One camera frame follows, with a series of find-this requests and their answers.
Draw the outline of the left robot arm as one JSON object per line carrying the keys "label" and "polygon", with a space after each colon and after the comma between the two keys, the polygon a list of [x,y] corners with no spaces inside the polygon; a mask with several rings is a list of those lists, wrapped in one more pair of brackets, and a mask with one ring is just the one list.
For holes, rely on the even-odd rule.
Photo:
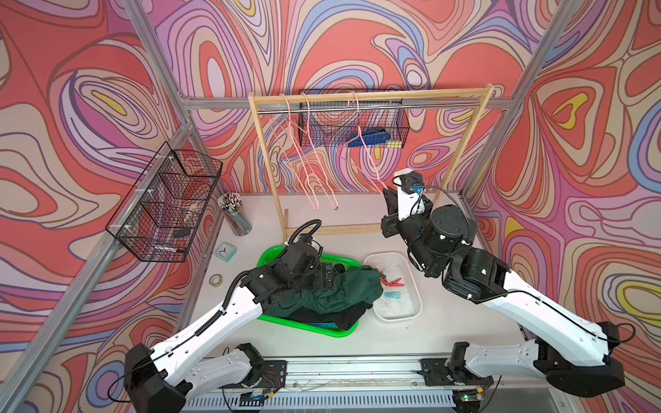
{"label": "left robot arm", "polygon": [[325,322],[332,310],[318,299],[330,292],[337,268],[323,263],[323,248],[313,238],[321,227],[321,220],[300,226],[273,261],[239,273],[220,304],[184,330],[151,348],[132,348],[123,388],[134,410],[179,412],[194,395],[226,385],[277,388],[251,344],[210,361],[204,358],[263,313],[285,319],[306,314],[315,323]]}

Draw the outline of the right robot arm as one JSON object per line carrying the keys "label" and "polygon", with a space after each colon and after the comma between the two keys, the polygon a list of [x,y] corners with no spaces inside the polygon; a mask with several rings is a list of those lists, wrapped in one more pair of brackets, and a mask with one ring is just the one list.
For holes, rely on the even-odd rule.
{"label": "right robot arm", "polygon": [[516,376],[589,399],[624,387],[625,370],[612,356],[617,325],[590,322],[525,282],[505,262],[473,246],[477,224],[456,205],[435,208],[422,189],[382,191],[384,237],[399,236],[413,267],[457,297],[503,314],[533,337],[511,346],[457,342],[445,371],[453,382]]}

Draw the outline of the pink hanger of teal shirt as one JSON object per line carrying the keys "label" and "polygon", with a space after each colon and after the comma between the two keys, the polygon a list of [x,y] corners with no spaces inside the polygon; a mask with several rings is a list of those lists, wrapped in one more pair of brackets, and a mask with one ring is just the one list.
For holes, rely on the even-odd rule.
{"label": "pink hanger of teal shirt", "polygon": [[294,139],[294,124],[292,121],[291,103],[289,99],[287,99],[286,95],[280,94],[279,96],[283,99],[287,107],[286,120],[284,123],[273,122],[271,126],[274,130],[277,130],[279,134],[285,134],[286,138],[291,142],[292,148],[294,148],[297,154],[303,173],[305,175],[304,179],[302,179],[299,175],[296,176],[296,179],[299,185],[301,186],[301,188],[303,189],[304,195],[308,199],[313,210],[315,212],[318,212],[320,204],[316,189],[313,186],[313,175],[312,175],[313,171],[308,161],[306,161],[306,159],[304,158],[303,151],[301,150],[300,145]]}

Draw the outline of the black t-shirt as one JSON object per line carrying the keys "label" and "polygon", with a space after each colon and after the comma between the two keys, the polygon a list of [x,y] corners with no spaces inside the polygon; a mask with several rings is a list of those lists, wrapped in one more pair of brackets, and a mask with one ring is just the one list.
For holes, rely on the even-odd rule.
{"label": "black t-shirt", "polygon": [[301,307],[286,316],[285,319],[305,325],[330,326],[339,330],[349,330],[372,307],[371,304],[359,303],[338,313],[325,314]]}

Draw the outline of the pink hanger of green shirt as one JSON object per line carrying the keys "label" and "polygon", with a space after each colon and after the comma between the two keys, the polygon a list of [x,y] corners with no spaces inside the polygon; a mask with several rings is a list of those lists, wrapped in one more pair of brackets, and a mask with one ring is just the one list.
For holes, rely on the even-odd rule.
{"label": "pink hanger of green shirt", "polygon": [[375,190],[375,192],[380,192],[382,189],[385,189],[385,182],[380,178],[380,172],[376,166],[375,158],[371,155],[370,147],[374,145],[370,141],[371,134],[366,133],[365,130],[361,127],[361,109],[360,109],[360,99],[358,98],[358,93],[356,91],[350,92],[352,98],[347,101],[347,110],[354,110],[354,115],[348,115],[348,120],[344,123],[349,128],[350,133],[354,134],[353,138],[346,138],[344,145],[350,147],[350,145],[356,140],[360,141],[360,146],[367,153],[368,164],[372,167],[373,172],[375,172],[375,177],[371,176],[371,173],[367,169],[363,168],[359,163],[357,163],[353,158],[349,157],[350,164],[355,167],[363,177],[367,180],[369,185]]}

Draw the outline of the red plastic clothespin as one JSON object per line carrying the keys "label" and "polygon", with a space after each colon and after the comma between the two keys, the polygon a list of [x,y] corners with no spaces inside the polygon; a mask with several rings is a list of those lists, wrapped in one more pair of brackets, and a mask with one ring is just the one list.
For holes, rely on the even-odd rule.
{"label": "red plastic clothespin", "polygon": [[395,280],[385,280],[384,283],[388,287],[404,287],[404,285],[405,285],[402,282],[401,278],[398,278],[398,279],[395,279]]}

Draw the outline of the dark green t-shirt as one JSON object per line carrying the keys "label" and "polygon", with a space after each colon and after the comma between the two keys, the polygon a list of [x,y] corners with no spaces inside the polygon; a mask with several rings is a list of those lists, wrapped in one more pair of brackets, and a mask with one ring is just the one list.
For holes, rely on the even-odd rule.
{"label": "dark green t-shirt", "polygon": [[265,315],[285,319],[301,307],[316,313],[338,313],[359,303],[371,304],[383,294],[382,279],[370,266],[348,268],[338,275],[331,288],[301,288],[275,297]]}

